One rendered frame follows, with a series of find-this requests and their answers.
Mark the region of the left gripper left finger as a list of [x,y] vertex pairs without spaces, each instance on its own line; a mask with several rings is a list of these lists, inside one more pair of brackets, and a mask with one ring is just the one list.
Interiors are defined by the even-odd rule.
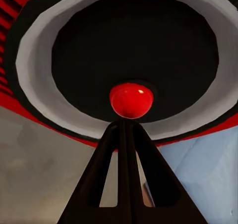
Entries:
[[[132,224],[124,118],[108,125],[57,224]],[[99,207],[118,151],[118,205]]]

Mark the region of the radio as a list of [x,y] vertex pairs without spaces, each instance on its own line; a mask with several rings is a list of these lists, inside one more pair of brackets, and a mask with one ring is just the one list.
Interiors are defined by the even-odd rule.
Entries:
[[238,125],[238,0],[0,0],[0,106],[96,148]]

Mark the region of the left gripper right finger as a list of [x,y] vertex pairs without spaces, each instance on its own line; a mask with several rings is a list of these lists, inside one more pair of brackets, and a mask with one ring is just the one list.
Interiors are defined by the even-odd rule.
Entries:
[[[124,121],[132,224],[208,224],[143,126]],[[144,205],[136,151],[155,207]]]

